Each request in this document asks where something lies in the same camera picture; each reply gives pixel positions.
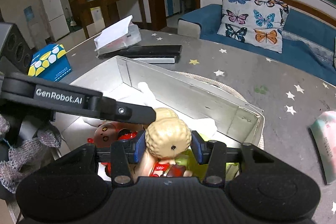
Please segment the grey gloved hand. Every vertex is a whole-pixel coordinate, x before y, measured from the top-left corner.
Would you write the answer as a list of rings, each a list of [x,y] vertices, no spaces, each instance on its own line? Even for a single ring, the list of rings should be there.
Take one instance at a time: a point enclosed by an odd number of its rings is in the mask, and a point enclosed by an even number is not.
[[[6,134],[10,132],[10,122],[1,115],[1,148],[6,156],[1,160],[1,185],[14,194],[19,183],[42,166],[45,154],[51,148],[60,148],[62,136],[49,121],[41,121],[26,116],[19,127],[19,141],[10,144]]]

